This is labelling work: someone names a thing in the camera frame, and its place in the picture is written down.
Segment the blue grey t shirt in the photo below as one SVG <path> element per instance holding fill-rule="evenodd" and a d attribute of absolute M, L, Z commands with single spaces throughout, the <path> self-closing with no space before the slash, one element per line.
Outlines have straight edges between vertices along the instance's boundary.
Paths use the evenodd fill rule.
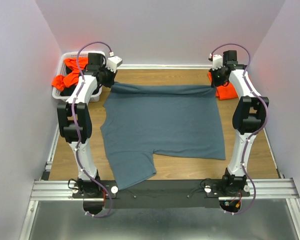
<path fill-rule="evenodd" d="M 124 190 L 156 174 L 154 155 L 226 159 L 216 91 L 208 85 L 115 83 L 101 126 L 105 154 Z"/>

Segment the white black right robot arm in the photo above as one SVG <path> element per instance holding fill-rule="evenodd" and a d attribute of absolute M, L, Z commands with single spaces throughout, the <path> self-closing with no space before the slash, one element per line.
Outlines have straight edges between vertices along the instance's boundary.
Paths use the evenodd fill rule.
<path fill-rule="evenodd" d="M 216 88 L 232 84 L 239 102 L 232 117 L 235 129 L 235 143 L 232 157 L 216 189 L 231 196 L 245 189 L 249 179 L 248 161 L 256 136 L 265 128 L 268 121 L 269 99 L 262 96 L 253 86 L 247 71 L 248 66 L 239 64 L 237 52 L 228 50 L 223 55 L 211 53 L 209 70 L 211 86 Z"/>

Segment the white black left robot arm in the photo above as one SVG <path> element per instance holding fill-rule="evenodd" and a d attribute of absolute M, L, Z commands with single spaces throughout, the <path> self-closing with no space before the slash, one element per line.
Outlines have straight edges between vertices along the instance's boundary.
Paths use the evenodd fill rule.
<path fill-rule="evenodd" d="M 70 73 L 75 88 L 67 100 L 57 106 L 59 132 L 69 144 L 78 168 L 78 177 L 71 187 L 73 195 L 97 198 L 105 189 L 101 186 L 90 148 L 93 126 L 88 103 L 94 92 L 115 83 L 123 60 L 111 51 L 108 57 L 101 52 L 89 52 L 87 57 L 77 55 L 70 61 L 75 66 Z"/>

